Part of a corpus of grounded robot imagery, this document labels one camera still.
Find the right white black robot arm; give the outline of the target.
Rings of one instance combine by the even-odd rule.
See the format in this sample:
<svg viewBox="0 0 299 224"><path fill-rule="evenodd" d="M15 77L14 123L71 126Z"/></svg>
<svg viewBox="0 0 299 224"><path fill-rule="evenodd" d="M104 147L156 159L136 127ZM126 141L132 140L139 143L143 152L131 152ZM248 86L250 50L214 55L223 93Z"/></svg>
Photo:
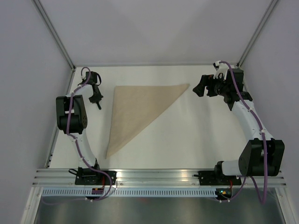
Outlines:
<svg viewBox="0 0 299 224"><path fill-rule="evenodd" d="M276 140L260 121L251 95L243 90L243 70L221 69L216 75L202 75L193 92L199 97L222 96L230 111L238 118L247 144L238 160L219 161L213 173L214 181L225 184L230 176L277 176L285 150L282 140Z"/></svg>

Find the beige cloth napkin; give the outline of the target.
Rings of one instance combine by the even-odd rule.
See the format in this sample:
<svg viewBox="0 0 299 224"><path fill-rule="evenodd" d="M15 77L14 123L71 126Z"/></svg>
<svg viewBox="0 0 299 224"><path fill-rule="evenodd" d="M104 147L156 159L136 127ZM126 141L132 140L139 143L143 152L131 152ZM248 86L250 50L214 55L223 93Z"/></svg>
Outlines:
<svg viewBox="0 0 299 224"><path fill-rule="evenodd" d="M167 110L189 86L116 86L106 157L111 157L127 145Z"/></svg>

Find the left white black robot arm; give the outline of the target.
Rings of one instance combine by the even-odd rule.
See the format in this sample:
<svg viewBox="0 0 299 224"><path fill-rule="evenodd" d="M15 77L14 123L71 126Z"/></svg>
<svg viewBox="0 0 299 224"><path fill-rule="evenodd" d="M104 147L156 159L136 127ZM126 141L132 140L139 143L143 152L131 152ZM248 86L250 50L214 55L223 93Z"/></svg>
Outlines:
<svg viewBox="0 0 299 224"><path fill-rule="evenodd" d="M96 104L101 110L100 101L103 98L99 90L101 82L101 77L97 72L87 71L81 83L72 93L56 98L58 129L63 131L71 140L78 156L78 167L92 167L85 175L86 180L92 185L101 182L102 173L98 171L100 167L87 139L88 118L85 100Z"/></svg>

